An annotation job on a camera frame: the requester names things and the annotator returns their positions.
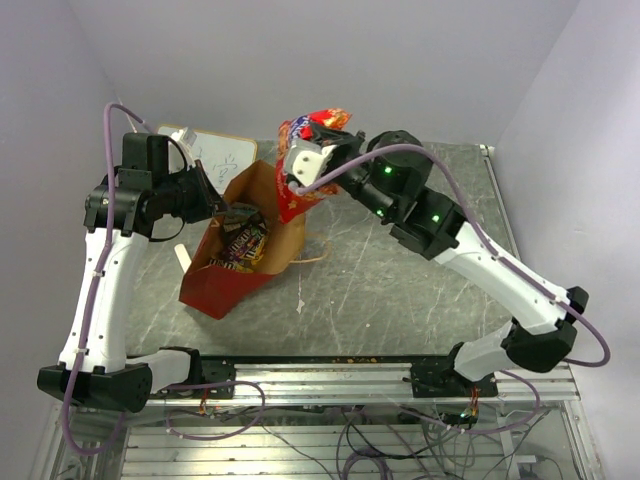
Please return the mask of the white marker pen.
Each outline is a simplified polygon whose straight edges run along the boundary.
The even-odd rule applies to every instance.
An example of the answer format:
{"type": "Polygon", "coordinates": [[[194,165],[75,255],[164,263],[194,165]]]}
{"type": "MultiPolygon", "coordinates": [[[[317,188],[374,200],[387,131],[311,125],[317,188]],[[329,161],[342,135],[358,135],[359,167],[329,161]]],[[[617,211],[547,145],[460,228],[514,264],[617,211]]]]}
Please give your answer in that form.
{"type": "Polygon", "coordinates": [[[192,258],[184,244],[180,243],[174,247],[174,253],[178,260],[183,274],[186,274],[192,264],[192,258]]]}

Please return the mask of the yellow candy packet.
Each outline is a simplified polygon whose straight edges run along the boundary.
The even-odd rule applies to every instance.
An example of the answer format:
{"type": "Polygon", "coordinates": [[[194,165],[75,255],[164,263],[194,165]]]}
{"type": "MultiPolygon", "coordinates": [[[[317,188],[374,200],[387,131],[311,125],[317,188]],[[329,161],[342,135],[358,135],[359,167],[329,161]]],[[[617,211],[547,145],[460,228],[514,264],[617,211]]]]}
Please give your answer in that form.
{"type": "Polygon", "coordinates": [[[220,257],[220,258],[211,258],[210,265],[229,269],[239,273],[255,273],[257,271],[257,266],[263,260],[263,256],[258,256],[255,258],[249,257],[220,257]]]}

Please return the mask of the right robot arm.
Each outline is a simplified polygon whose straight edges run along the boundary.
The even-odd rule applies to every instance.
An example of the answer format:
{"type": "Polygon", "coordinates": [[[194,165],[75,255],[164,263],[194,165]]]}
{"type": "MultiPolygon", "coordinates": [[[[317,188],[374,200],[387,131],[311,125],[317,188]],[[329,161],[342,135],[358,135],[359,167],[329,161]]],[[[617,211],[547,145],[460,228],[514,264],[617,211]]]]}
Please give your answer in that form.
{"type": "Polygon", "coordinates": [[[323,141],[316,177],[339,185],[390,224],[401,246],[458,273],[511,315],[497,330],[452,347],[441,369],[442,387],[459,396],[498,370],[547,373],[567,360],[588,293],[544,279],[491,240],[457,186],[453,196],[428,187],[441,161],[405,131],[388,136],[388,144],[376,139],[365,151],[350,134],[323,141]]]}

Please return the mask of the red paper bag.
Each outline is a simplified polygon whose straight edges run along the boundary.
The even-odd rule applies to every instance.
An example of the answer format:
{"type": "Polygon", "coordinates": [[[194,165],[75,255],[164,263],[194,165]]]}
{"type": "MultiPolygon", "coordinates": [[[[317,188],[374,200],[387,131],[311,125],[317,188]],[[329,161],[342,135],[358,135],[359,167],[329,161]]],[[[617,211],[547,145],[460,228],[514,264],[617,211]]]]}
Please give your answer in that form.
{"type": "Polygon", "coordinates": [[[286,224],[279,221],[276,168],[262,160],[235,177],[223,198],[230,205],[243,203],[257,208],[266,220],[267,234],[258,262],[232,265],[223,258],[228,246],[223,217],[209,222],[183,276],[179,301],[217,320],[283,273],[310,238],[303,214],[286,224]]]}

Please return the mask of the red snack packet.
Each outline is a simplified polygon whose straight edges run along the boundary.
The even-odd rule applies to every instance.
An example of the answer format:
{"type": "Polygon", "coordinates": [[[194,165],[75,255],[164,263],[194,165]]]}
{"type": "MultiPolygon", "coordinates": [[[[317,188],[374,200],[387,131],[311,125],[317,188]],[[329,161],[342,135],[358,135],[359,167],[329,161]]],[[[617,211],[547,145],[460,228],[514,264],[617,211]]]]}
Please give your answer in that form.
{"type": "Polygon", "coordinates": [[[334,146],[324,146],[323,140],[313,140],[313,126],[342,130],[352,114],[341,108],[329,108],[284,121],[279,128],[276,158],[276,189],[279,220],[286,224],[305,213],[327,196],[336,195],[334,183],[320,186],[303,195],[299,188],[316,182],[328,166],[334,146]]]}

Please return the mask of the aluminium frame rail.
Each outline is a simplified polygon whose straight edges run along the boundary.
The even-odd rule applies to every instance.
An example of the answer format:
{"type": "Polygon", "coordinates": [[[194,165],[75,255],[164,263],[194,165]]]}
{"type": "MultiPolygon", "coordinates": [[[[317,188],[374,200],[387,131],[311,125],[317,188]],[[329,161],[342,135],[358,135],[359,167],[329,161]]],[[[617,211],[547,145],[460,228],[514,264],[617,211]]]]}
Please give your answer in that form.
{"type": "MultiPolygon", "coordinates": [[[[403,381],[413,366],[431,367],[427,361],[418,363],[385,362],[373,358],[323,358],[293,363],[270,358],[266,363],[242,363],[228,360],[236,369],[234,395],[229,400],[215,402],[257,405],[258,385],[266,403],[272,406],[346,405],[346,404],[411,404],[421,401],[466,403],[466,398],[414,398],[411,386],[403,381]]],[[[529,401],[539,397],[543,402],[578,400],[580,395],[570,368],[562,365],[546,374],[515,370],[511,374],[496,372],[498,395],[479,398],[489,402],[529,401]]]]}

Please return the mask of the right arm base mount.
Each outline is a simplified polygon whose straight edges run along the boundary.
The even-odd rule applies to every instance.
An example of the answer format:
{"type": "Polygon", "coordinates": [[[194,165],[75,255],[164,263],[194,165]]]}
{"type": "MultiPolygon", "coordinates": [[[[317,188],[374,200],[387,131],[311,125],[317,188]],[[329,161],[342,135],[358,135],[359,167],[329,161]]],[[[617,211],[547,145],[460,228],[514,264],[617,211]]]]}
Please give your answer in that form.
{"type": "Polygon", "coordinates": [[[485,376],[478,382],[470,382],[460,377],[434,368],[413,366],[403,378],[411,386],[414,398],[493,398],[498,388],[493,375],[485,376]]]}

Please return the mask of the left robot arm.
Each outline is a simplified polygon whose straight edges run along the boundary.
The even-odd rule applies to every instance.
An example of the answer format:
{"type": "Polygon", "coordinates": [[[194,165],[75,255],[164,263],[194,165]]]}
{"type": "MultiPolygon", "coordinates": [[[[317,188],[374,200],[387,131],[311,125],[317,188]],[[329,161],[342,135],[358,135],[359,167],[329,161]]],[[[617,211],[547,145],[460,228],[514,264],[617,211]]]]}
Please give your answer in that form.
{"type": "Polygon", "coordinates": [[[163,347],[129,359],[125,333],[142,257],[156,221],[209,220],[228,206],[189,148],[170,136],[127,133],[111,187],[103,180],[85,200],[85,271],[73,325],[57,363],[40,369],[38,388],[74,406],[137,413],[170,386],[182,397],[203,387],[199,353],[163,347]]]}

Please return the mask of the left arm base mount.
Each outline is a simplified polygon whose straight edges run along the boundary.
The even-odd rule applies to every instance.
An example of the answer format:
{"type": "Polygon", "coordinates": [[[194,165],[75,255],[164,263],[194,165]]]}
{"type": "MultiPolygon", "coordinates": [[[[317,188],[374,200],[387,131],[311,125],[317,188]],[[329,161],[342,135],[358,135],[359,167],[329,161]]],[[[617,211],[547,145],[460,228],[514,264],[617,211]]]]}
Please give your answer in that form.
{"type": "Polygon", "coordinates": [[[202,363],[205,383],[221,383],[219,387],[209,390],[208,397],[216,400],[233,398],[234,386],[230,382],[236,380],[235,366],[228,360],[205,359],[202,363]]]}

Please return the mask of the purple candy packet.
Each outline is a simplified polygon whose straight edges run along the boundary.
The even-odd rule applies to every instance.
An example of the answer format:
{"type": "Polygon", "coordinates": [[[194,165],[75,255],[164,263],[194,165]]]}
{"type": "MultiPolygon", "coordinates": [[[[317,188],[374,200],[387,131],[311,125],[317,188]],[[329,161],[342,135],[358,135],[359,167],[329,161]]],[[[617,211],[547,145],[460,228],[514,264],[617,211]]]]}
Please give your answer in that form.
{"type": "Polygon", "coordinates": [[[268,239],[267,227],[262,223],[249,223],[230,242],[223,253],[230,261],[257,263],[264,255],[268,239]]]}

